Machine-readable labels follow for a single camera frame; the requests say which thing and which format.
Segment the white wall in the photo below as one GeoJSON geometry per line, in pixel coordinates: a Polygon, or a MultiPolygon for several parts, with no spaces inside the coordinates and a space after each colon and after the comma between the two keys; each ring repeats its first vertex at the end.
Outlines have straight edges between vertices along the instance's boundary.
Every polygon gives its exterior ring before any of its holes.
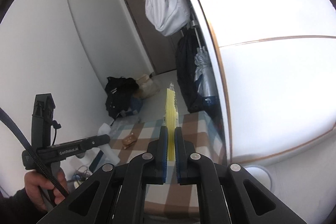
{"type": "Polygon", "coordinates": [[[102,86],[108,76],[151,73],[120,0],[68,0],[83,47],[102,86]]]}
{"type": "MultiPolygon", "coordinates": [[[[106,94],[78,38],[67,0],[15,0],[0,24],[0,106],[30,141],[36,94],[51,93],[61,123],[56,143],[97,134],[110,118],[106,94]]],[[[0,123],[0,185],[23,187],[23,147],[0,123]]],[[[69,161],[61,166],[69,176],[69,161]]]]}

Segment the black jacket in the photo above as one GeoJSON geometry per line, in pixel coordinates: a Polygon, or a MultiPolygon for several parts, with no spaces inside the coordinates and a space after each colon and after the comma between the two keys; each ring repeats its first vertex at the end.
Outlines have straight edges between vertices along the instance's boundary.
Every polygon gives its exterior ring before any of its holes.
{"type": "Polygon", "coordinates": [[[0,198],[0,223],[36,224],[45,214],[36,209],[25,189],[10,198],[0,198]]]}

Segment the silver screw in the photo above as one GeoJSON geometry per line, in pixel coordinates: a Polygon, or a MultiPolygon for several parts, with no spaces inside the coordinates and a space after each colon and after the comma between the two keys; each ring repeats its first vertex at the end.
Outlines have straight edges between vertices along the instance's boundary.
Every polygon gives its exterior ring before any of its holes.
{"type": "Polygon", "coordinates": [[[151,153],[145,153],[145,154],[142,154],[142,158],[144,160],[150,160],[151,158],[153,158],[153,155],[151,153]]]}
{"type": "Polygon", "coordinates": [[[192,153],[190,155],[190,158],[192,158],[193,160],[199,160],[201,158],[201,155],[199,153],[192,153]]]}
{"type": "Polygon", "coordinates": [[[240,170],[240,165],[239,164],[231,164],[230,166],[232,171],[238,172],[240,170]]]}
{"type": "Polygon", "coordinates": [[[109,172],[113,169],[113,165],[112,164],[104,164],[103,165],[103,171],[105,172],[109,172]]]}

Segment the checkered tablecloth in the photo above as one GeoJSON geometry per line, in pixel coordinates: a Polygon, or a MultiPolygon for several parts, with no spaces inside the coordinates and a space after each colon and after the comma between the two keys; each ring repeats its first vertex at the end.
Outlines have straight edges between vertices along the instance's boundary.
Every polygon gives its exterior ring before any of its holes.
{"type": "MultiPolygon", "coordinates": [[[[148,143],[159,138],[162,119],[153,122],[121,126],[112,135],[110,146],[120,158],[128,163],[135,156],[146,152],[148,143]],[[133,133],[138,140],[127,149],[122,139],[133,133]]],[[[196,151],[216,163],[222,163],[225,148],[210,117],[205,112],[179,117],[179,126],[185,140],[195,145],[196,151]]],[[[164,185],[147,185],[144,212],[169,218],[197,217],[199,215],[196,185],[181,186],[176,180],[175,162],[167,163],[167,179],[164,185]]]]}

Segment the brown snack package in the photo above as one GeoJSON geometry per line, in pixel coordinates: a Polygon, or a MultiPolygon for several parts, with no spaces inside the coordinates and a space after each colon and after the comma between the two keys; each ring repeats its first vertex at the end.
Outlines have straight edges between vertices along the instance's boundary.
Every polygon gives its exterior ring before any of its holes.
{"type": "Polygon", "coordinates": [[[123,138],[122,143],[124,145],[124,149],[129,147],[132,143],[136,142],[137,140],[138,140],[138,138],[136,136],[134,136],[133,133],[131,133],[130,135],[123,138]]]}

